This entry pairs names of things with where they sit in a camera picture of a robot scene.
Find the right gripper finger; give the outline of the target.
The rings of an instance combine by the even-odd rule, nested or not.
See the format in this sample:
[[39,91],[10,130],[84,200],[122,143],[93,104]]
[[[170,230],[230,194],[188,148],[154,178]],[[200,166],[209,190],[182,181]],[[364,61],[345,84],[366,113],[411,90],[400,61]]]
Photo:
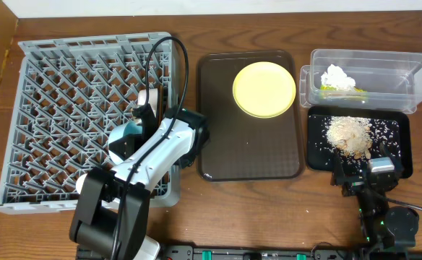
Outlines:
[[384,157],[388,157],[391,161],[392,164],[394,166],[398,166],[399,165],[399,161],[396,159],[396,157],[388,150],[388,148],[386,147],[384,142],[381,142],[379,144],[379,151],[380,154],[383,155]]
[[333,171],[330,184],[340,186],[344,184],[345,173],[340,154],[336,148],[333,149]]

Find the light blue bowl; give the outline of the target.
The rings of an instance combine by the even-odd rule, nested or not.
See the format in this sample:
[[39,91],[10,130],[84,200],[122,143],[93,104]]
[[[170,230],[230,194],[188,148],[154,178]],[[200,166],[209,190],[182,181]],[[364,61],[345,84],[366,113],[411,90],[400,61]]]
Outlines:
[[108,154],[118,165],[134,153],[134,135],[142,134],[142,127],[130,121],[113,129],[108,137]]

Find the rice food scraps pile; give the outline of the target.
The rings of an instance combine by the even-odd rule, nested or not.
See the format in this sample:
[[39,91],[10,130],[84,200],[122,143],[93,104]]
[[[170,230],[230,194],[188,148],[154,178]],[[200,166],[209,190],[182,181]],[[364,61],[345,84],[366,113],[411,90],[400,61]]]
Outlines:
[[344,169],[358,172],[372,159],[369,133],[366,118],[335,116],[331,119],[327,141],[338,150]]

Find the white paper cup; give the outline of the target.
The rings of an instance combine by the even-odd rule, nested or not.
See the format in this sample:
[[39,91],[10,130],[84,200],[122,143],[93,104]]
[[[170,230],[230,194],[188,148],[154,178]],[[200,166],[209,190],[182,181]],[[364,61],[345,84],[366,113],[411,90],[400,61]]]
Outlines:
[[87,177],[87,174],[85,173],[85,174],[81,175],[76,181],[75,187],[76,187],[76,191],[77,191],[78,194],[81,194],[81,192],[82,192],[82,187],[84,185],[86,177]]

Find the white bowl with food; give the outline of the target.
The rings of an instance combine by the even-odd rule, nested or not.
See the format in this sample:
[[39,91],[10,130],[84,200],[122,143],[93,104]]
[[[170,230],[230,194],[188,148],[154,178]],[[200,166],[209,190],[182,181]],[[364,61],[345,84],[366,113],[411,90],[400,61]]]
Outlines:
[[153,114],[157,115],[157,108],[158,108],[158,89],[152,88],[149,89],[149,95],[147,95],[146,90],[140,90],[137,96],[137,105],[142,106],[146,103],[150,104],[152,108]]

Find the grey plastic dish rack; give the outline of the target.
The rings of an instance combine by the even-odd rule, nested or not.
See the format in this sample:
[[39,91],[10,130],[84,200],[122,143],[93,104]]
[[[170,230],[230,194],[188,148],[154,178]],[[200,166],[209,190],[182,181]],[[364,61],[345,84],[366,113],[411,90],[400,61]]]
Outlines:
[[77,179],[111,168],[108,136],[132,120],[137,96],[158,110],[180,99],[179,54],[166,32],[22,41],[24,53],[0,177],[0,212],[77,205]]

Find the green orange snack wrapper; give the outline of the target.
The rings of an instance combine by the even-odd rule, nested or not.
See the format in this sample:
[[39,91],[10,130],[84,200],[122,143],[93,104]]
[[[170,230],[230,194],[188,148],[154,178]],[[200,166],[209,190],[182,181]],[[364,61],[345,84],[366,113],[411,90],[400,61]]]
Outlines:
[[340,89],[338,87],[333,87],[333,86],[323,84],[320,87],[320,98],[322,99],[341,98],[341,97],[342,98],[345,98],[345,97],[359,98],[362,92],[366,92],[366,91],[358,89],[356,87]]

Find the white napkin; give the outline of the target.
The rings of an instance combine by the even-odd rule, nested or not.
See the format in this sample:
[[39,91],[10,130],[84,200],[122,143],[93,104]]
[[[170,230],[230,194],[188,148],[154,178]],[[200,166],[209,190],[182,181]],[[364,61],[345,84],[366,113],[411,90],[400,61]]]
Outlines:
[[321,84],[340,89],[356,87],[356,81],[349,77],[341,67],[331,64],[321,76]]

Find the yellow round plate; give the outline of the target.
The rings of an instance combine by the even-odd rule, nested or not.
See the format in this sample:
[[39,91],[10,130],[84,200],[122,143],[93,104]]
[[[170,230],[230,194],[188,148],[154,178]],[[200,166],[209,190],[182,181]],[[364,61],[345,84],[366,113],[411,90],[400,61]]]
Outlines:
[[259,61],[237,73],[232,86],[236,105],[255,118],[274,118],[286,112],[296,99],[296,83],[279,64]]

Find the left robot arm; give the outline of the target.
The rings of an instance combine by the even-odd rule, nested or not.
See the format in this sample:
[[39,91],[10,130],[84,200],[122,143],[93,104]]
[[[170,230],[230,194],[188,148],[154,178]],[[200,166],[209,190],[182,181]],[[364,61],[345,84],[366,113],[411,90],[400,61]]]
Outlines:
[[104,259],[156,259],[160,244],[146,234],[151,193],[173,165],[192,165],[209,136],[205,116],[184,108],[169,109],[135,152],[123,127],[113,131],[111,145],[126,150],[110,170],[95,167],[77,180],[70,240]]

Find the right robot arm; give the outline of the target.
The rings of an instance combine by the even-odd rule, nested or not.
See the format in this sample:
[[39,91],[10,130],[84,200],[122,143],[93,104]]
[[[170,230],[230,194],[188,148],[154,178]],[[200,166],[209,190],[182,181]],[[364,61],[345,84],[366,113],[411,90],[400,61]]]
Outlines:
[[370,159],[358,175],[350,175],[335,149],[330,184],[341,186],[344,197],[358,200],[361,230],[368,241],[358,250],[361,259],[406,259],[407,250],[415,246],[419,215],[409,206],[389,205],[386,193],[398,185],[404,167],[384,144],[379,150],[380,157]]

